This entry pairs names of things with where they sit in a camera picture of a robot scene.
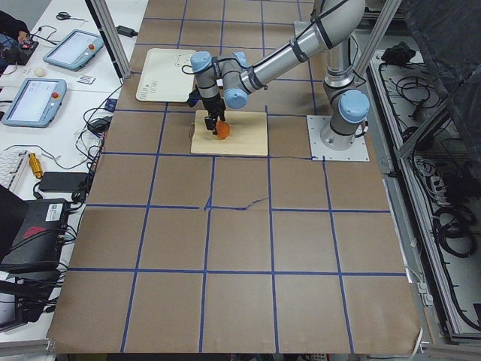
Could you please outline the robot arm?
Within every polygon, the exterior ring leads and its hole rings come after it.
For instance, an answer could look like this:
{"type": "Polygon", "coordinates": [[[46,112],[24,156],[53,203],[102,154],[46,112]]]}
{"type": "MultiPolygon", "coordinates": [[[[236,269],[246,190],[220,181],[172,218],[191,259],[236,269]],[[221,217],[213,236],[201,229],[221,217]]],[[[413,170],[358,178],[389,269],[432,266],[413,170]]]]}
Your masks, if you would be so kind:
{"type": "Polygon", "coordinates": [[[198,51],[190,59],[196,85],[187,99],[188,106],[192,108],[201,101],[207,111],[204,118],[207,129],[219,135],[226,108],[243,108],[249,94],[265,89],[272,80],[320,51],[331,55],[342,51],[364,12],[364,1],[316,1],[309,26],[252,65],[247,63],[243,52],[212,56],[207,51],[198,51]]]}

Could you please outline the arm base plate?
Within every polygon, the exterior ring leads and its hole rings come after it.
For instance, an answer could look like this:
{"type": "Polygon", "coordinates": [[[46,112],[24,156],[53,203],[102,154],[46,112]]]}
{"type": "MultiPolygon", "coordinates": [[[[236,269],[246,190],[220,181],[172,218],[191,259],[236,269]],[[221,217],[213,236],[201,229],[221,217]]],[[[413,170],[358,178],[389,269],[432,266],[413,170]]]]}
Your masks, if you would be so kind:
{"type": "Polygon", "coordinates": [[[330,127],[331,116],[307,116],[311,159],[315,161],[369,162],[362,127],[354,135],[342,136],[330,127]]]}

